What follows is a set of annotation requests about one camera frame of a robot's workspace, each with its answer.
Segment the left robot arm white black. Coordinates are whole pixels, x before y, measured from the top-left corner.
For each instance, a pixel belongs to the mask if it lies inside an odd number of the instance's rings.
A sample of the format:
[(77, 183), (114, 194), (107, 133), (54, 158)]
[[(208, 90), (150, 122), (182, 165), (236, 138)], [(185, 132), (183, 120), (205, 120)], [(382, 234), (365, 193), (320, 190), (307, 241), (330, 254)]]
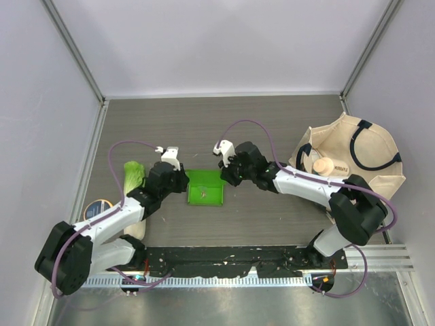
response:
[(36, 259), (36, 272), (57, 291), (71, 295), (89, 276), (112, 267), (139, 270), (145, 261), (145, 245), (138, 238), (120, 232), (146, 220), (169, 194), (185, 192), (188, 183), (183, 164), (155, 163), (143, 184), (117, 205), (77, 224), (57, 223)]

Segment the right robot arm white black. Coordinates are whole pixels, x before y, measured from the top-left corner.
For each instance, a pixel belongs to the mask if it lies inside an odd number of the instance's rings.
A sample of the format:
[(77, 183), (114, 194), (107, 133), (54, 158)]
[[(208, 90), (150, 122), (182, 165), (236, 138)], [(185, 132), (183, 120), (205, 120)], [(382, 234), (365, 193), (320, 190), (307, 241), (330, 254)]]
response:
[(324, 206), (334, 225), (321, 231), (310, 242), (307, 260), (323, 268), (332, 256), (348, 245), (364, 246), (387, 217), (387, 208), (363, 178), (328, 179), (296, 170), (280, 162), (268, 161), (250, 141), (234, 146), (218, 142), (213, 148), (221, 178), (230, 185), (251, 181), (259, 189), (298, 196)]

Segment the green paper box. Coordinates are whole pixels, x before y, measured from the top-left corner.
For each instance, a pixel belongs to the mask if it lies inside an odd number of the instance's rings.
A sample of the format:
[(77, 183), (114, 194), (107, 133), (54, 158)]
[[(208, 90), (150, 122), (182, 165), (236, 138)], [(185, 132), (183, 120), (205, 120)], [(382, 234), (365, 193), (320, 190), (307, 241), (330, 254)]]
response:
[[(222, 206), (224, 203), (224, 185), (220, 170), (191, 169), (186, 171), (190, 179), (187, 202), (192, 206)], [(200, 197), (201, 190), (207, 192)]]

